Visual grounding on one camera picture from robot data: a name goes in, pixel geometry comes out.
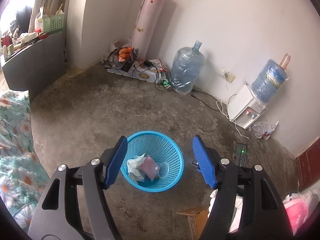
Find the white gloved right hand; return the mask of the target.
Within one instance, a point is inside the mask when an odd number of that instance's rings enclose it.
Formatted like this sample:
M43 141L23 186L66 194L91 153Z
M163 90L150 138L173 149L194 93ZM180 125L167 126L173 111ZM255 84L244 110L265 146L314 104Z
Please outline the white gloved right hand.
M209 218L210 213L212 211L214 202L216 200L217 192L218 192L218 190L214 190L210 194L210 206L208 208L208 212L209 213L208 213L207 218ZM236 195L235 204L234 204L234 210L233 210L233 215L232 215L232 222L231 222L231 226L229 228L229 233L237 232L237 230L239 228L239 225L240 225L242 207L243 207L243 198L241 196L239 196L239 195Z

